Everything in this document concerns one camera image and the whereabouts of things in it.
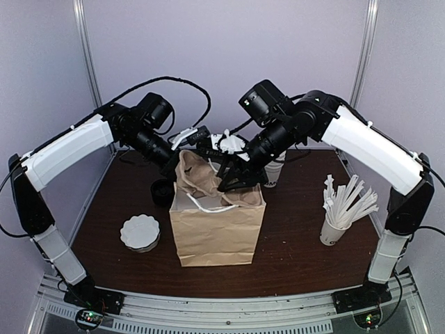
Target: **brown table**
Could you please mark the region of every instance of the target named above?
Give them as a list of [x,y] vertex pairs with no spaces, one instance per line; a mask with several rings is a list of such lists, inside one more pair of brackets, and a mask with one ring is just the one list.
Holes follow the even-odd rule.
[[[156,166],[137,152],[125,158],[136,165],[112,163],[73,245],[99,286],[165,296],[254,297],[362,282],[378,241],[370,219],[353,224],[335,246],[318,238],[326,175],[332,174],[336,185],[348,182],[334,151],[314,150],[284,165],[278,185],[263,189],[267,207],[251,265],[206,268],[181,268],[168,210],[154,206],[149,192],[161,177]],[[158,246],[143,254],[120,241],[124,221],[139,214],[154,216],[162,233]]]

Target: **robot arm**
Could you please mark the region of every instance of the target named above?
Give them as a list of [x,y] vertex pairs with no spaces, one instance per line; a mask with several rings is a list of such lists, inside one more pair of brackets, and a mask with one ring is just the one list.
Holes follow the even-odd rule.
[[17,154],[10,158],[11,184],[20,223],[69,285],[65,301],[97,312],[105,304],[107,312],[118,314],[123,295],[95,288],[94,280],[54,225],[41,190],[65,169],[114,142],[133,147],[157,164],[163,175],[174,179],[177,152],[155,132],[172,112],[172,106],[154,93],[147,94],[133,108],[105,105],[22,158]]
[[[403,256],[407,240],[419,227],[434,193],[432,178],[423,167],[423,164],[428,166],[428,158],[424,154],[409,155],[377,133],[371,123],[353,115],[353,109],[338,97],[313,90],[295,100],[297,98],[300,99],[293,103],[294,99],[264,80],[240,99],[239,104],[264,129],[236,152],[238,157],[223,176],[219,190],[261,182],[264,177],[261,171],[266,164],[288,147],[306,144],[308,137],[360,160],[392,185],[385,231],[365,279],[366,285],[376,287],[380,295],[386,290],[385,284]],[[241,154],[245,153],[248,158],[242,159]]]

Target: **metal frame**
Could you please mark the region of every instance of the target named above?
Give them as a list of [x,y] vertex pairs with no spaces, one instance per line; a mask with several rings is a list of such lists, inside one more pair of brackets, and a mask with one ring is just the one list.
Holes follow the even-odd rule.
[[113,160],[117,154],[118,154],[118,151],[116,151],[116,150],[113,150],[111,152],[110,159],[108,160],[104,170],[102,171],[102,174],[99,176],[99,179],[96,181],[92,191],[88,194],[88,197],[86,198],[85,203],[83,204],[83,207],[82,207],[81,211],[79,212],[79,215],[77,216],[76,222],[74,223],[74,229],[71,233],[70,240],[68,241],[68,244],[70,245],[70,247],[74,243],[74,239],[76,239],[77,233],[79,232],[79,229],[82,225],[85,215],[91,206],[92,200],[96,196],[96,193],[99,190],[100,185],[102,184],[102,180],[104,179],[105,175],[107,174],[108,170],[110,169],[111,164],[113,163]]
[[[371,57],[371,50],[374,43],[375,28],[377,26],[377,15],[378,0],[368,0],[368,12],[366,14],[366,22],[364,25],[362,50],[360,52],[357,73],[355,74],[353,91],[350,98],[350,105],[353,108],[357,108],[359,99],[362,95],[364,78],[366,76],[366,70],[368,68],[369,59]],[[339,156],[340,161],[343,164],[343,167],[346,169],[349,177],[354,175],[355,171],[349,163],[347,154],[345,154],[343,151],[337,150],[337,155]],[[371,213],[370,217],[378,236],[381,237],[383,226],[380,219],[377,217],[377,214],[375,212]]]
[[366,74],[366,69],[369,64],[371,50],[374,43],[375,27],[377,25],[377,14],[378,14],[378,0],[369,0],[368,13],[366,15],[366,23],[364,26],[364,33],[363,33],[362,50],[360,52],[359,64],[357,67],[357,73],[355,75],[353,92],[350,98],[350,105],[353,108],[357,107],[360,96],[362,94],[364,77]]
[[83,0],[74,0],[74,14],[76,16],[77,29],[79,30],[79,37],[81,39],[83,59],[85,61],[86,70],[88,73],[88,83],[93,102],[96,108],[102,105],[102,99],[97,85],[96,72],[92,64],[90,41],[88,39],[88,30],[86,28],[85,13],[83,11]]
[[[55,276],[44,276],[26,327],[28,334],[40,334],[48,314],[74,319],[80,309],[63,302],[64,293],[57,289],[59,280]],[[401,275],[400,281],[416,333],[430,333],[412,275]],[[394,278],[389,281],[389,289],[393,299],[382,306],[398,300],[400,290]],[[332,333],[331,320],[353,315],[351,312],[336,314],[333,291],[243,299],[192,299],[123,292],[124,307],[120,315],[107,316],[101,327],[118,333],[183,331],[189,334],[286,333],[286,330],[294,333],[292,330],[296,328],[318,327],[321,330],[313,333]]]

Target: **brown paper bag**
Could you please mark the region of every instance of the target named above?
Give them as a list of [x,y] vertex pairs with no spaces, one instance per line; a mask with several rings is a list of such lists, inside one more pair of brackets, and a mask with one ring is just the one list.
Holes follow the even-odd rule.
[[256,190],[261,196],[261,204],[258,206],[222,207],[221,197],[218,196],[200,198],[199,209],[175,185],[170,220],[177,254],[183,267],[252,263],[266,208],[259,186]]

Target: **black cable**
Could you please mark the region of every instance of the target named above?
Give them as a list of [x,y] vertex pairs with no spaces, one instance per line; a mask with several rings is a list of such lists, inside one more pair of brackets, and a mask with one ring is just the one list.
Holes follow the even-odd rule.
[[341,97],[336,95],[329,95],[330,97],[333,97],[338,102],[340,102],[342,105],[344,105],[351,114],[353,114],[360,122],[362,122],[365,125],[368,125],[368,121],[357,111],[355,110],[347,101],[343,100]]
[[402,301],[403,286],[402,286],[400,278],[397,276],[396,270],[394,270],[394,278],[397,280],[398,286],[400,288],[400,295],[398,297],[398,301],[397,301],[396,307],[392,310],[391,314],[385,320],[383,320],[382,322],[380,322],[378,324],[378,327],[383,326],[384,324],[386,324],[392,318],[392,316],[396,313],[396,311],[397,311],[397,309],[398,309],[398,307],[399,307],[399,305],[401,304],[401,301]]
[[57,283],[57,289],[59,290],[59,291],[61,291],[61,292],[63,292],[63,293],[67,293],[68,292],[68,289],[66,289],[66,290],[62,290],[61,288],[60,288],[60,284],[63,282],[63,280],[59,280],[58,281],[58,283]]
[[[297,148],[297,144],[294,144],[294,147],[297,151],[301,151],[299,148]],[[284,163],[288,164],[290,162],[294,162],[294,161],[297,161],[297,160],[307,157],[309,154],[311,154],[311,152],[312,152],[312,150],[307,150],[306,152],[298,155],[297,157],[287,159],[287,160],[273,160],[273,162],[276,162],[278,164],[284,164]]]
[[432,169],[428,164],[425,164],[424,161],[420,160],[419,158],[416,159],[417,162],[419,162],[428,172],[431,172],[431,174],[433,174],[438,180],[439,182],[442,184],[442,186],[444,186],[445,188],[445,181],[444,179],[442,179],[440,177],[440,175],[434,170]]
[[62,278],[62,281],[65,283],[65,286],[67,287],[67,289],[73,294],[74,297],[76,297],[77,300],[82,302],[87,308],[91,308],[91,304],[87,301],[84,301],[82,298],[80,298],[79,295],[76,292],[74,292],[74,290],[70,287],[70,285],[67,283],[67,281],[64,278]]
[[172,109],[172,122],[170,123],[170,126],[168,127],[168,129],[166,129],[164,132],[154,131],[154,133],[157,134],[158,136],[163,136],[164,134],[167,134],[168,132],[170,132],[170,130],[173,129],[174,125],[175,125],[175,110]]
[[305,95],[306,94],[298,94],[298,95],[295,95],[295,96],[291,97],[290,100],[291,101],[295,101],[295,100],[301,99]]
[[411,238],[410,240],[408,240],[408,242],[412,242],[412,240],[414,239],[414,235],[416,234],[417,230],[420,230],[421,228],[423,228],[424,230],[432,230],[435,232],[438,232],[440,234],[442,234],[445,237],[445,232],[440,230],[439,228],[435,228],[434,226],[419,226],[413,234],[411,234]]
[[396,142],[393,138],[391,138],[390,136],[386,135],[385,133],[381,132],[379,129],[377,129],[374,126],[371,126],[371,129],[374,130],[375,132],[377,132],[379,135],[381,135],[383,138],[387,139],[388,141],[390,141],[391,143],[393,143],[395,146],[397,146],[398,148],[400,148],[402,151],[404,151],[406,154],[408,154],[411,157],[414,157],[414,155],[412,154],[412,152],[410,152],[410,150],[408,150],[405,146],[401,145],[400,143]]
[[251,122],[253,121],[253,118],[249,118],[248,120],[246,120],[243,124],[239,125],[238,127],[232,129],[229,131],[229,134],[235,134],[238,131],[241,131],[242,129],[244,129],[245,127],[247,127]]
[[[24,162],[27,159],[28,158],[23,158],[22,160],[17,162],[17,165],[15,165],[14,168],[11,169],[11,171],[3,179],[3,182],[0,184],[0,193],[3,190],[3,187],[5,186],[6,182],[11,178],[11,175],[17,170],[17,168],[19,168],[22,165],[22,162]],[[11,237],[11,238],[19,239],[19,238],[28,238],[28,237],[30,237],[29,234],[12,234],[12,233],[9,233],[7,230],[4,229],[4,227],[1,224],[0,224],[0,230],[4,234],[6,234],[8,237]]]
[[187,79],[181,79],[181,78],[175,78],[175,77],[169,77],[169,76],[157,77],[157,78],[154,78],[154,79],[150,79],[150,80],[144,81],[144,82],[142,82],[142,83],[140,83],[138,85],[135,85],[135,86],[127,89],[126,91],[124,91],[122,94],[120,94],[117,97],[115,97],[114,99],[112,99],[107,104],[113,104],[113,103],[117,102],[118,100],[122,99],[125,95],[128,95],[129,93],[131,93],[132,91],[134,91],[136,89],[139,89],[139,88],[141,88],[143,86],[152,84],[152,83],[157,82],[157,81],[163,81],[163,80],[176,81],[176,82],[180,82],[182,84],[186,84],[186,85],[192,86],[192,87],[198,89],[202,94],[205,95],[205,97],[207,99],[207,108],[206,108],[205,112],[201,115],[201,117],[195,122],[195,124],[192,125],[192,127],[196,127],[198,124],[200,124],[207,117],[207,115],[210,112],[210,108],[211,108],[210,95],[209,95],[209,93],[205,89],[203,89],[203,87],[201,87],[201,86],[197,85],[196,83],[194,83],[192,81],[189,81]]
[[122,154],[119,154],[119,157],[118,157],[119,161],[122,162],[122,163],[124,163],[124,164],[129,164],[129,165],[133,165],[133,166],[136,166],[136,167],[147,167],[147,166],[149,166],[149,165],[152,164],[151,161],[148,161],[148,160],[146,160],[145,158],[143,158],[143,159],[144,159],[144,161],[147,162],[147,164],[137,164],[136,162],[134,162],[134,161],[132,161],[132,160],[124,159],[123,156],[125,156],[125,155],[126,155],[128,152],[130,152],[130,151],[131,151],[131,148],[128,147],[128,148],[125,150],[125,152],[123,152]]
[[[216,143],[216,148],[218,149],[219,152],[221,152],[221,153],[226,153],[225,151],[221,150],[221,147],[220,147],[221,142],[223,141],[223,139],[226,139],[225,134],[223,134],[223,135],[221,136],[220,140]],[[243,154],[243,153],[246,153],[246,152],[247,152],[247,151],[243,149],[243,150],[241,150],[241,151],[233,151],[232,154]]]

